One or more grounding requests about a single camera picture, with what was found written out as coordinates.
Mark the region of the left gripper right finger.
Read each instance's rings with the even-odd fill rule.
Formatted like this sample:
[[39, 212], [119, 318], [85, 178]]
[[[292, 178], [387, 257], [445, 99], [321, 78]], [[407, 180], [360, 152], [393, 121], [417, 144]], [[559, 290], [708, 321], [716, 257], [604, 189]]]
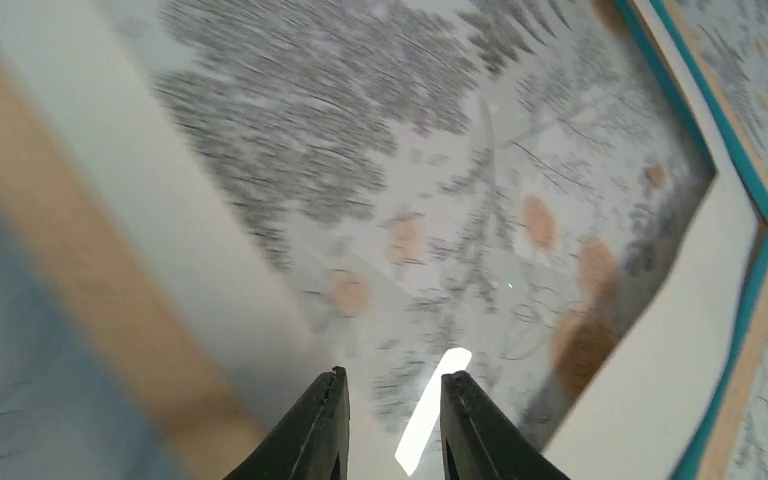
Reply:
[[447, 479], [567, 477], [526, 440], [466, 371], [441, 377], [440, 435]]

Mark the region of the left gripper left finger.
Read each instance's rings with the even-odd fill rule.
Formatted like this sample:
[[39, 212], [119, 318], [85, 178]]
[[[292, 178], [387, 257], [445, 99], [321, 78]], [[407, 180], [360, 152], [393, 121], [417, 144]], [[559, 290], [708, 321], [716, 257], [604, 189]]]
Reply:
[[320, 374], [226, 480], [345, 480], [350, 403], [346, 370]]

